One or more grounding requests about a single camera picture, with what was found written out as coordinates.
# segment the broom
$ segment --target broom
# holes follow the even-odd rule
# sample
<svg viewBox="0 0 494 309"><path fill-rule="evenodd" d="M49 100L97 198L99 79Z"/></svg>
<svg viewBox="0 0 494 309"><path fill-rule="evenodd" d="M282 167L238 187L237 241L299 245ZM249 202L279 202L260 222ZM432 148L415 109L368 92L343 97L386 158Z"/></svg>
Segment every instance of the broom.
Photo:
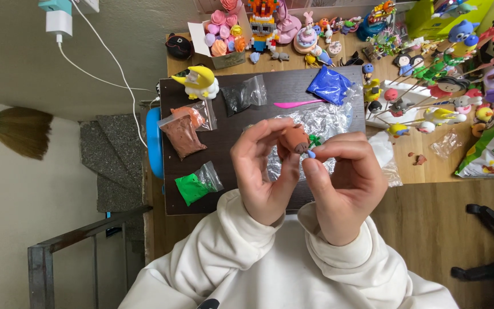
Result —
<svg viewBox="0 0 494 309"><path fill-rule="evenodd" d="M0 112L0 142L19 155L42 160L47 152L53 116L13 107Z"/></svg>

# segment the floor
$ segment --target floor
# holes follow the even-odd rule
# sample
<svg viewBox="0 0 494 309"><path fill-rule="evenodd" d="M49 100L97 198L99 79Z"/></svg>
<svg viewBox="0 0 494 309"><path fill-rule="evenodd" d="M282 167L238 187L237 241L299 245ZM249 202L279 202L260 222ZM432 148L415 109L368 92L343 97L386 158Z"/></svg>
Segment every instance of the floor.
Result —
<svg viewBox="0 0 494 309"><path fill-rule="evenodd" d="M161 181L153 181L152 201L161 200ZM494 284L460 282L449 275L453 266L470 268L494 261L494 236L473 215L468 203L494 209L494 180L415 184L388 189L372 214L389 246L405 259L409 270L448 287L461 308L494 307ZM204 215L166 217L154 206L154 244L159 257L186 237Z"/></svg>

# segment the wall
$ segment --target wall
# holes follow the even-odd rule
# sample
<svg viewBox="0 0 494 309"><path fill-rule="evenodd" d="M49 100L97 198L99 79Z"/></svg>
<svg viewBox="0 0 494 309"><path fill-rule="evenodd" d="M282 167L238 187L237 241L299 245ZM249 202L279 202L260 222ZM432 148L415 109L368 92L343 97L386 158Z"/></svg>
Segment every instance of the wall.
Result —
<svg viewBox="0 0 494 309"><path fill-rule="evenodd" d="M86 16L120 61L129 85L153 91L168 77L165 34L185 32L188 21L198 21L192 0L100 0L100 13ZM63 50L87 72L124 85L119 68L78 15ZM155 98L146 91L135 94L138 100ZM97 81L62 57L34 0L0 0L0 103L72 120L132 112L127 89Z"/></svg>
<svg viewBox="0 0 494 309"><path fill-rule="evenodd" d="M79 125L55 118L42 162L0 143L0 308L28 308L27 247L99 221L96 175L79 160ZM101 308L125 294L121 234L99 234ZM92 307L92 243L54 255L58 308Z"/></svg>

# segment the stair railing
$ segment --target stair railing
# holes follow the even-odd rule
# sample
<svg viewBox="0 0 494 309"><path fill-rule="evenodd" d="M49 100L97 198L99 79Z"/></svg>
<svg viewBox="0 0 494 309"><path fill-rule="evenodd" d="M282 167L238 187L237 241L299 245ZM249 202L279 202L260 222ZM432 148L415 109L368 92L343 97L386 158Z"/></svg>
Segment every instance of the stair railing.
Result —
<svg viewBox="0 0 494 309"><path fill-rule="evenodd" d="M142 206L112 215L110 218L86 225L82 228L42 241L28 247L28 277L30 281L30 308L54 309L53 253L89 237L93 240L93 308L98 309L98 262L97 234L121 226L125 255L125 290L128 289L127 247L125 243L125 221L152 210Z"/></svg>

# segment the green clay bag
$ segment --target green clay bag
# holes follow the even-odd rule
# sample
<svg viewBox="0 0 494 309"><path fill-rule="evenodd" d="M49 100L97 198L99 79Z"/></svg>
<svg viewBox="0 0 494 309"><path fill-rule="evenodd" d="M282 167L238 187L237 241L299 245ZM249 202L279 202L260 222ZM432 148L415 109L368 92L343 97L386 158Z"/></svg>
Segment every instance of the green clay bag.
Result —
<svg viewBox="0 0 494 309"><path fill-rule="evenodd" d="M175 179L175 182L187 206L209 192L219 192L224 189L211 161L204 164L195 173Z"/></svg>

